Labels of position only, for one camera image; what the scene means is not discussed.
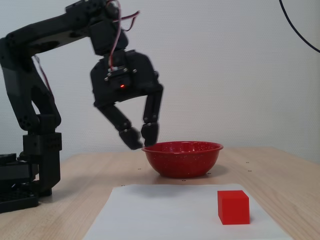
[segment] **bowl rim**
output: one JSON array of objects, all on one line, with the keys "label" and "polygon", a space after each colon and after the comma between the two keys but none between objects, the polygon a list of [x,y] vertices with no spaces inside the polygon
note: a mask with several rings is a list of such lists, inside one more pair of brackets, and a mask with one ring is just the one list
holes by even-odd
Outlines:
[{"label": "bowl rim", "polygon": [[215,144],[217,145],[217,148],[214,149],[209,149],[209,150],[203,150],[203,151],[186,151],[186,152],[181,152],[181,151],[153,151],[149,150],[147,148],[149,147],[143,147],[141,150],[146,152],[146,153],[156,153],[156,154],[184,154],[184,155],[189,155],[189,154],[200,154],[200,153],[209,153],[209,152],[215,152],[215,151],[220,151],[224,148],[224,146],[220,143],[217,142],[211,142],[211,141],[164,141],[164,142],[158,142],[157,144],[169,144],[169,143],[207,143],[207,144]]}]

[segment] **black cable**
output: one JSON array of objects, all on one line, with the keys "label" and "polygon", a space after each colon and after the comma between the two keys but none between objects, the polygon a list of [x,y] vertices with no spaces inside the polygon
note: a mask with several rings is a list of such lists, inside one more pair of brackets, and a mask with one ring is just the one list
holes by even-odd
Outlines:
[{"label": "black cable", "polygon": [[292,24],[292,22],[290,21],[288,14],[285,10],[284,4],[282,3],[282,0],[279,0],[282,11],[285,15],[285,18],[287,19],[287,21],[289,22],[290,26],[292,27],[292,29],[295,31],[295,33],[312,49],[316,50],[318,53],[320,53],[320,50],[318,48],[316,48],[315,46],[313,46],[310,42],[308,42],[299,32],[298,30],[295,28],[295,26]]}]

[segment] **red wire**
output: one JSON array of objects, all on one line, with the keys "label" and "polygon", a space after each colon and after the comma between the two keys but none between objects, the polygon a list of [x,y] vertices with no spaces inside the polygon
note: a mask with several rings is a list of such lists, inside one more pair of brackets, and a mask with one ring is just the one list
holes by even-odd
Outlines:
[{"label": "red wire", "polygon": [[136,21],[136,17],[134,17],[134,18],[132,19],[131,25],[130,25],[129,29],[123,29],[123,30],[124,30],[125,32],[129,32],[129,31],[133,28],[133,26],[134,26],[134,24],[135,24],[135,21]]},{"label": "red wire", "polygon": [[52,92],[52,89],[51,89],[51,87],[50,87],[50,83],[49,83],[49,80],[48,80],[48,78],[47,78],[47,75],[46,75],[44,69],[43,69],[42,66],[41,66],[40,58],[39,58],[37,55],[35,55],[34,58],[35,58],[35,60],[37,61],[38,65],[39,65],[39,69],[40,69],[41,74],[42,74],[42,76],[43,76],[43,78],[44,78],[45,85],[46,85],[46,87],[48,88],[49,92],[51,93],[51,95],[52,95],[52,97],[53,97],[53,100],[55,100],[55,96],[54,96],[54,93]]},{"label": "red wire", "polygon": [[140,11],[137,11],[136,13],[134,14],[131,14],[129,16],[124,16],[121,18],[121,20],[128,20],[128,19],[132,19],[132,18],[136,18],[138,15],[140,14]]},{"label": "red wire", "polygon": [[113,54],[115,52],[115,49],[116,49],[116,46],[117,46],[117,43],[119,41],[119,37],[121,34],[121,5],[118,0],[109,0],[106,5],[108,6],[111,2],[116,2],[118,4],[118,17],[119,17],[119,19],[118,19],[118,32],[116,34],[116,38],[114,40],[114,44],[113,44],[113,47],[112,47],[112,50],[111,50],[110,56],[109,56],[109,66],[110,66],[111,71],[113,71],[114,70]]}]

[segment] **wire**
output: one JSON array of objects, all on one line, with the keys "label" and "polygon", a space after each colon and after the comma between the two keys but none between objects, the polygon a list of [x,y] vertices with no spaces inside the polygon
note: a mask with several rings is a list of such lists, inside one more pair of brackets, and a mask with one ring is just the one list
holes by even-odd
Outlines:
[{"label": "wire", "polygon": [[135,21],[136,21],[136,18],[139,16],[139,14],[140,14],[140,11],[137,11],[134,14],[131,14],[129,16],[124,16],[124,17],[121,18],[121,21],[124,21],[124,20],[127,20],[127,19],[132,19],[129,29],[124,29],[125,32],[129,32],[133,28],[133,26],[135,24]]},{"label": "wire", "polygon": [[298,30],[295,28],[295,26],[292,24],[292,22],[290,21],[288,14],[285,10],[284,4],[282,3],[282,0],[279,0],[282,11],[285,15],[285,18],[287,19],[287,21],[289,22],[290,26],[292,27],[292,29],[295,31],[295,33],[312,49],[314,49],[315,51],[317,51],[318,53],[320,53],[320,50],[318,48],[316,48],[315,46],[313,46],[310,42],[308,42],[299,32]]},{"label": "wire", "polygon": [[114,40],[114,44],[113,44],[113,47],[112,47],[112,50],[110,52],[110,56],[109,56],[109,67],[111,69],[111,71],[114,70],[114,59],[113,59],[113,54],[115,52],[115,49],[116,49],[116,46],[117,46],[117,43],[119,41],[119,37],[120,37],[120,34],[121,34],[121,5],[120,5],[120,2],[118,0],[109,0],[107,2],[107,6],[112,3],[112,2],[116,2],[117,5],[118,5],[118,32],[116,34],[116,37],[115,37],[115,40]]},{"label": "wire", "polygon": [[136,21],[136,17],[140,14],[140,11],[137,11],[136,13],[131,14],[129,16],[122,17],[121,16],[121,12],[122,12],[121,5],[120,5],[120,2],[118,0],[108,0],[106,6],[108,6],[112,2],[116,2],[117,7],[118,7],[118,20],[114,20],[113,21],[114,23],[118,23],[118,31],[117,31],[117,34],[116,34],[116,38],[114,40],[114,44],[113,44],[112,50],[110,52],[110,56],[109,56],[109,67],[110,67],[111,71],[114,70],[114,58],[113,58],[113,55],[114,55],[114,52],[116,50],[116,47],[117,47],[117,44],[118,44],[118,41],[119,41],[119,37],[120,37],[120,34],[121,34],[121,21],[127,20],[127,19],[132,19],[130,28],[129,29],[124,29],[125,32],[128,32],[133,28],[133,26],[135,24],[135,21]]},{"label": "wire", "polygon": [[40,63],[40,58],[37,56],[37,55],[34,55],[34,59],[37,61],[38,65],[39,65],[39,69],[41,71],[41,74],[44,78],[44,81],[45,81],[45,85],[46,85],[46,88],[49,90],[49,92],[51,93],[52,97],[53,97],[53,100],[55,100],[55,96],[54,96],[54,93],[52,92],[52,89],[50,87],[50,83],[49,83],[49,80],[47,78],[47,75],[44,71],[44,69],[42,68],[41,66],[41,63]]}]

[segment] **white wall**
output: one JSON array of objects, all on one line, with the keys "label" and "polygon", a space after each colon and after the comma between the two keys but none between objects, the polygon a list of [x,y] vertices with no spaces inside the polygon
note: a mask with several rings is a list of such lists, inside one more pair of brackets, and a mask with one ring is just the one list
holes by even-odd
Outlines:
[{"label": "white wall", "polygon": [[[75,0],[4,0],[0,36],[64,13]],[[292,22],[320,48],[320,1],[284,0]],[[160,141],[274,146],[320,162],[320,54],[287,23],[278,0],[121,0],[141,10],[129,49],[149,55],[165,86]],[[62,116],[64,160],[127,151],[93,107],[89,39],[40,55]],[[137,127],[144,98],[120,104]],[[20,152],[19,129],[0,76],[0,153]]]}]

